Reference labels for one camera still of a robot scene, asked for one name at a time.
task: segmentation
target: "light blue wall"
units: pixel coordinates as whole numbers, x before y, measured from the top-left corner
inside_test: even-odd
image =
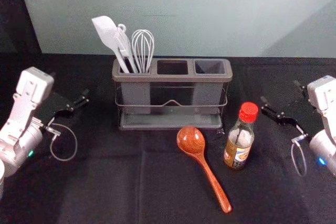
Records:
[[[107,15],[125,24],[129,37],[139,28],[152,31],[158,56],[333,57],[331,51],[320,52],[319,44],[306,44],[306,37],[315,30],[320,33],[321,27],[335,28],[334,0],[25,1],[46,53],[110,54],[91,23],[91,18]],[[320,12],[327,17],[320,17]],[[286,53],[285,48],[274,48],[287,47],[287,36],[301,44],[291,45]],[[336,44],[329,44],[336,38],[335,29],[325,37],[315,42]],[[314,46],[316,53],[302,50],[307,46]]]

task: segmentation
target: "gray utensil holder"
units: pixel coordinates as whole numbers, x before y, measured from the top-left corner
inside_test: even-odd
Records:
[[[149,73],[123,73],[117,60],[112,78],[122,130],[222,127],[233,74],[226,59],[152,59]]]

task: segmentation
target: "spoon bowl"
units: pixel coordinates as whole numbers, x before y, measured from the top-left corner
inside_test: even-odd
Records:
[[[205,140],[197,128],[187,126],[178,132],[177,145],[187,154],[204,153]]]

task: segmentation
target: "black tablecloth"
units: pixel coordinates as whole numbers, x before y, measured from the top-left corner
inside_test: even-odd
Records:
[[[12,108],[20,72],[35,66],[56,72],[54,90],[74,99],[86,87],[90,103],[58,122],[78,137],[77,156],[59,162],[50,135],[14,176],[5,179],[0,223],[334,223],[335,178],[303,144],[308,173],[299,177],[290,156],[297,131],[259,115],[245,169],[223,163],[225,137],[203,131],[206,158],[227,192],[233,211],[224,215],[195,161],[176,146],[177,131],[119,131],[112,57],[96,55],[0,55],[0,124]],[[336,76],[334,59],[228,58],[227,132],[244,101],[264,95],[279,108],[301,97],[294,80]]]

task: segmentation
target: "spoon handle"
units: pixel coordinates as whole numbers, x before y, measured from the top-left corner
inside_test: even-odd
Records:
[[[203,170],[216,194],[216,197],[218,199],[218,202],[223,210],[223,212],[228,213],[231,212],[232,207],[230,205],[230,202],[228,200],[228,198],[226,197],[221,185],[218,183],[215,175],[213,174],[213,172],[211,171],[210,167],[208,166],[207,162],[204,160],[202,162],[202,167]]]

